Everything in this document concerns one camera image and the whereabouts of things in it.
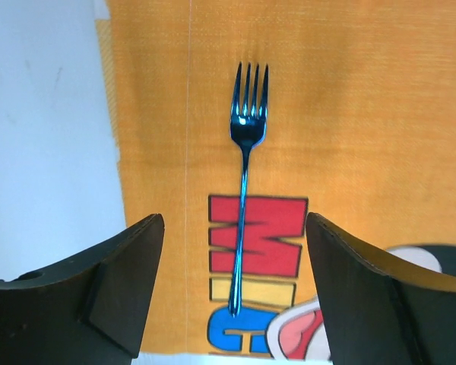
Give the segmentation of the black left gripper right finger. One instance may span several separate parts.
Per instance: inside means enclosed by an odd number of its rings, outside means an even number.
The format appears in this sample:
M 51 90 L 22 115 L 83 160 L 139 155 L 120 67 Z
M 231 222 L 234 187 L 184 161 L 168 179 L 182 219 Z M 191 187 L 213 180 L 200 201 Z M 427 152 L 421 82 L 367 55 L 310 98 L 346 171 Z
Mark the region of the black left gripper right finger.
M 320 214 L 306 238 L 335 364 L 456 364 L 456 246 L 384 251 Z

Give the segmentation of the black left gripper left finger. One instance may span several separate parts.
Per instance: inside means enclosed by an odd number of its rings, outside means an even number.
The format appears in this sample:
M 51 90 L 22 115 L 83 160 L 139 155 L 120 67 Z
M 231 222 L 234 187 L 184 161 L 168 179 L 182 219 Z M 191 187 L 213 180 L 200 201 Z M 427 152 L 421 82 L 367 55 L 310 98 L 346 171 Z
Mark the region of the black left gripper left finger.
M 0 280 L 0 364 L 131 363 L 163 238 L 163 217 L 152 214 L 57 263 Z

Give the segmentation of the orange Mickey Mouse placemat cloth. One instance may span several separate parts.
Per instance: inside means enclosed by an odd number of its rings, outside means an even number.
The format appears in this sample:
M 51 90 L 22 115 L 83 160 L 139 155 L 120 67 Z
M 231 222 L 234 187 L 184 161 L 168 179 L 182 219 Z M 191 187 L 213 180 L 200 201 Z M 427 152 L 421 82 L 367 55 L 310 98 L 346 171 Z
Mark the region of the orange Mickey Mouse placemat cloth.
M 390 251 L 456 246 L 456 1 L 97 1 L 128 224 L 163 216 L 141 353 L 331 360 L 315 212 Z M 228 308 L 242 82 L 269 68 L 249 157 L 242 308 Z

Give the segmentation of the blue metal fork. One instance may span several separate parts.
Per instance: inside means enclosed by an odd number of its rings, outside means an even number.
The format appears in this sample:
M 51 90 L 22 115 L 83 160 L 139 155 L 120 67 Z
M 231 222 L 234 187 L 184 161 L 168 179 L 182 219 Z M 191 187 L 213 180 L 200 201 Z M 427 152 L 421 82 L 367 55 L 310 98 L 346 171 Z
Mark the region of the blue metal fork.
M 264 69 L 263 81 L 258 81 L 259 68 L 251 78 L 251 67 L 242 82 L 242 64 L 238 65 L 230 108 L 230 137 L 242 154 L 242 173 L 239 191 L 239 213 L 236 248 L 228 308 L 231 316 L 239 315 L 242 308 L 242 260 L 245 230 L 246 196 L 249 178 L 249 157 L 252 149 L 263 142 L 268 119 L 269 68 Z

